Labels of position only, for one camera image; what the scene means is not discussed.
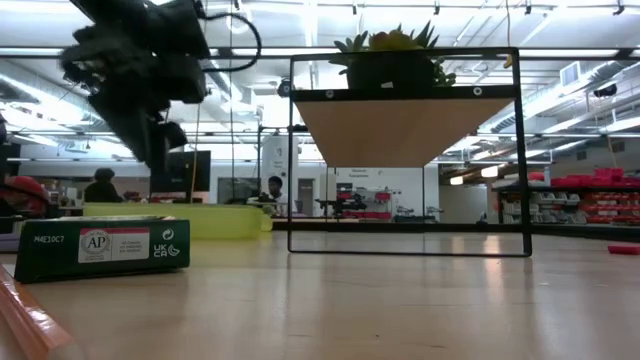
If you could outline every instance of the hanging planter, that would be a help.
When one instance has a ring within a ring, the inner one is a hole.
[[[433,40],[434,27],[431,22],[416,36],[402,32],[402,26],[390,33],[380,32],[369,37],[369,46],[364,46],[368,32],[358,34],[353,40],[335,41],[336,47],[343,53],[366,51],[396,51],[374,57],[342,58],[330,61],[332,64],[346,66],[340,74],[347,75],[349,89],[379,89],[393,87],[404,90],[426,90],[437,86],[455,84],[455,74],[444,74],[444,59],[432,60],[425,52],[416,51],[435,47],[438,36]]]

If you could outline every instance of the green box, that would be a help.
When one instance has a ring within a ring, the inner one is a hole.
[[[186,268],[189,240],[188,220],[157,216],[29,220],[14,277],[34,283]]]

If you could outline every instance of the black screen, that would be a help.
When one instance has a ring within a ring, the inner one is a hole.
[[[196,153],[196,177],[193,191],[209,191],[211,176],[211,152]],[[189,192],[193,176],[193,152],[169,153],[167,172],[151,174],[151,192]]]

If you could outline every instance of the table surface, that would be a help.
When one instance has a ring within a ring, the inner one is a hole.
[[[294,235],[314,249],[522,244],[519,235]],[[535,236],[530,259],[480,259],[288,254],[284,237],[193,243],[192,266],[179,273],[28,290],[91,360],[638,358],[640,257],[610,255],[607,242]],[[3,320],[0,359],[23,359]]]

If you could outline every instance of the black plant pot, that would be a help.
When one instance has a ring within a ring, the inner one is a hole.
[[[422,52],[389,53],[354,60],[347,69],[349,89],[394,89],[424,91],[433,88],[434,67]]]

